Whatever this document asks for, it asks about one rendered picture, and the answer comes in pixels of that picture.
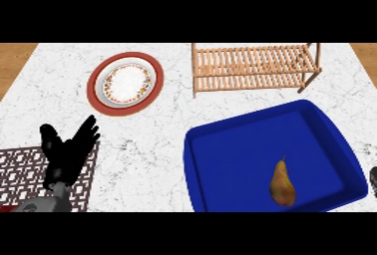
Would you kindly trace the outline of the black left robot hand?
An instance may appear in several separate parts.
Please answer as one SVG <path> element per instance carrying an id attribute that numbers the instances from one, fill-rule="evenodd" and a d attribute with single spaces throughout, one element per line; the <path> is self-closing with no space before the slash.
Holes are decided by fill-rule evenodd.
<path id="1" fill-rule="evenodd" d="M 101 137 L 95 116 L 85 120 L 73 138 L 62 141 L 55 128 L 49 124 L 40 126 L 42 149 L 49 160 L 43 187 L 51 190 L 52 185 L 62 182 L 73 186 Z"/>

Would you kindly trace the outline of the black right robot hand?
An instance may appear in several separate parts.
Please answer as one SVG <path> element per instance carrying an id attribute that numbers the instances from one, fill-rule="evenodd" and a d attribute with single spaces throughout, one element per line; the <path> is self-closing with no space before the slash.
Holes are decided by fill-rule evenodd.
<path id="1" fill-rule="evenodd" d="M 371 184 L 374 196 L 377 198 L 377 166 L 374 166 L 370 170 L 370 184 Z"/>

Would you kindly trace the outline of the blue rectangular tray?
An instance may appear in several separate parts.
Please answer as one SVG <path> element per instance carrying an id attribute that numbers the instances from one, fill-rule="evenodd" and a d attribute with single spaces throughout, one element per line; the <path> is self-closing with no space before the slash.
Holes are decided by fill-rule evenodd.
<path id="1" fill-rule="evenodd" d="M 187 133 L 188 195 L 197 212 L 329 211 L 365 197 L 363 168 L 331 119 L 299 100 L 222 120 Z M 284 160 L 296 201 L 269 194 Z"/>

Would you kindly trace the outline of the wooden tiered shelf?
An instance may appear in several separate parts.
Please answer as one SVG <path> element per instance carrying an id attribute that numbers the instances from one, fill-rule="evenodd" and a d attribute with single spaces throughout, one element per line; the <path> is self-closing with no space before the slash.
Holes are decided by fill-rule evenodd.
<path id="1" fill-rule="evenodd" d="M 191 44 L 193 93 L 296 88 L 323 72 L 321 44 L 200 49 Z"/>

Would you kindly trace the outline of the brown lattice placemat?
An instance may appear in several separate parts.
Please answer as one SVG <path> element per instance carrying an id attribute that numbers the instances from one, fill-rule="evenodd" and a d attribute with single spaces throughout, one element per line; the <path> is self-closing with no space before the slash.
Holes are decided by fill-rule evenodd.
<path id="1" fill-rule="evenodd" d="M 70 201 L 74 212 L 86 212 L 89 208 L 99 145 L 96 142 L 80 177 L 71 187 Z M 34 196 L 54 195 L 43 187 L 48 165 L 49 160 L 40 146 L 0 149 L 0 206 L 20 205 Z"/>

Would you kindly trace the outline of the brown pear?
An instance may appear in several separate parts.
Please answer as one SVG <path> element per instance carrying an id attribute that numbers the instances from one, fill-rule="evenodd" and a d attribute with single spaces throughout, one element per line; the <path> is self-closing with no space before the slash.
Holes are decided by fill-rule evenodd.
<path id="1" fill-rule="evenodd" d="M 292 206 L 295 204 L 296 190 L 289 177 L 286 158 L 283 158 L 275 165 L 269 182 L 269 193 L 278 205 Z"/>

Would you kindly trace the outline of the red-rimmed patterned plate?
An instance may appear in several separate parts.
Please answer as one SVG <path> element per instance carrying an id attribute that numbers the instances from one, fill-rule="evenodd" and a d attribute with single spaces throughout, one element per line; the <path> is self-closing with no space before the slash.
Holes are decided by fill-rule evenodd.
<path id="1" fill-rule="evenodd" d="M 151 105 L 163 85 L 164 70 L 157 59 L 141 52 L 122 53 L 107 59 L 92 73 L 91 105 L 107 116 L 129 116 Z"/>

